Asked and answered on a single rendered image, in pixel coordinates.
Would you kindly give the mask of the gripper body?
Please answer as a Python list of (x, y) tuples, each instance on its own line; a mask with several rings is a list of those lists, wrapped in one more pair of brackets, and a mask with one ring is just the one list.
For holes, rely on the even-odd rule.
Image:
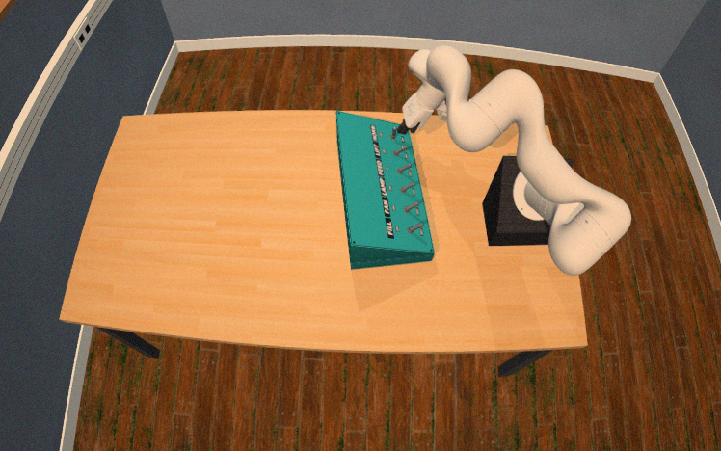
[(408, 128), (413, 128), (420, 122), (420, 125), (417, 127), (417, 130), (420, 130), (435, 109), (425, 107), (419, 100), (416, 101), (415, 97), (418, 100), (416, 93), (414, 93), (404, 104), (403, 114)]

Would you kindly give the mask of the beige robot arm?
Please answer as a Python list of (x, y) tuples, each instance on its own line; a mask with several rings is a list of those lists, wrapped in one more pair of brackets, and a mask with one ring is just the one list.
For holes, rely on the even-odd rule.
[(456, 48), (442, 45), (432, 51), (419, 50), (408, 68), (423, 83), (416, 92), (418, 100), (438, 110), (460, 149), (479, 152), (517, 124), (521, 172), (513, 187), (514, 203), (528, 219), (544, 217), (551, 225), (548, 249), (561, 272), (584, 273), (628, 231), (627, 204), (579, 176), (548, 138), (542, 93), (528, 74), (505, 70), (467, 101), (471, 68)]

